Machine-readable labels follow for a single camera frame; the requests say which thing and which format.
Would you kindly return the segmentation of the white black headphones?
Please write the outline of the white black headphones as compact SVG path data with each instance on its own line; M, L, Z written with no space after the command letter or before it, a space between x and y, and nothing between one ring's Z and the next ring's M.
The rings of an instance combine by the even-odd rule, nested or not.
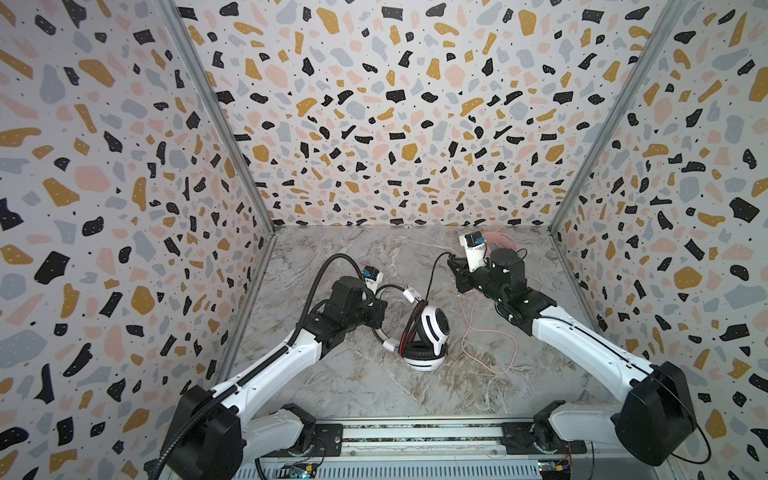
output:
M372 332L382 347L400 356L413 370L430 372L437 370L447 355L450 326L442 309L431 306L412 287L384 284L377 288L379 295L385 289L398 290L413 305L413 310L399 339L389 337L384 330Z

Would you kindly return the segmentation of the pink headphones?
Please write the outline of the pink headphones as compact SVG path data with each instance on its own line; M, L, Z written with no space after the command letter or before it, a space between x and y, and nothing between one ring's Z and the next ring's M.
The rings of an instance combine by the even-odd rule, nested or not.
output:
M498 249L509 249L513 251L520 250L518 241L505 233L497 231L483 231L482 237L485 240L487 254L490 254L492 251Z

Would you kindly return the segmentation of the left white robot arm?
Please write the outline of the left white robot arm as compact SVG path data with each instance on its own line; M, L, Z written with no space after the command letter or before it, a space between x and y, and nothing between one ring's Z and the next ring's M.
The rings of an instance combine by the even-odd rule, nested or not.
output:
M309 309L292 333L242 372L180 398L149 476L170 468L181 479L231 479L250 461L274 451L309 449L316 419L294 404L259 417L290 380L318 363L359 326L381 324L386 305L379 279L343 276L329 298Z

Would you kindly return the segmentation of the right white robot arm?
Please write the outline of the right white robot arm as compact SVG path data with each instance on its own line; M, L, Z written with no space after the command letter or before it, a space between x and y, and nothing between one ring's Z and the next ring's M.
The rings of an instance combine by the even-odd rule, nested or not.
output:
M502 318L574 361L614 398L602 405L548 404L534 415L529 433L540 451L555 453L573 441L604 443L659 466L699 432L680 368L669 361L654 364L611 343L530 287L517 251L476 246L465 252L447 260L459 293L474 290L491 300Z

